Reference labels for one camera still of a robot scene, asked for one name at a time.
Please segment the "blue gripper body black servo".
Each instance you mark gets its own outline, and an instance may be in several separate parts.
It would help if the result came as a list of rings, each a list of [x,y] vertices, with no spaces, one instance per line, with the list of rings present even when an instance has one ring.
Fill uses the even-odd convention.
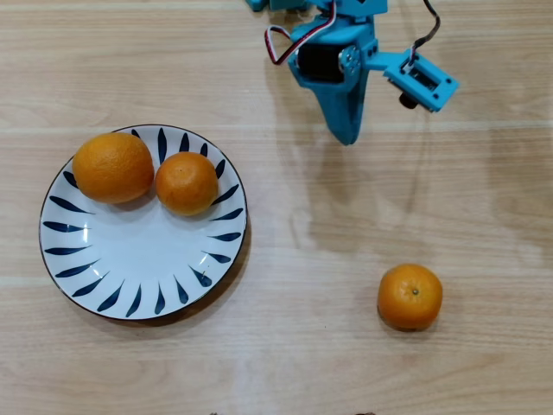
[[[376,45],[373,16],[337,16],[332,26],[298,49],[292,67],[307,82],[366,86],[366,56]]]

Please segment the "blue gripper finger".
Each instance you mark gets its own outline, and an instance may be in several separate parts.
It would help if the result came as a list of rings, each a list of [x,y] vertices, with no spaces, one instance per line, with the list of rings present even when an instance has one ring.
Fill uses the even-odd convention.
[[[353,90],[340,90],[337,85],[318,86],[315,97],[321,107],[327,127],[343,145],[356,141],[356,98]]]
[[[351,124],[352,124],[352,139],[351,143],[354,144],[359,136],[360,126],[362,124],[362,117],[365,103],[365,91],[366,83],[368,81],[369,71],[362,69],[359,73],[359,81],[351,92]]]

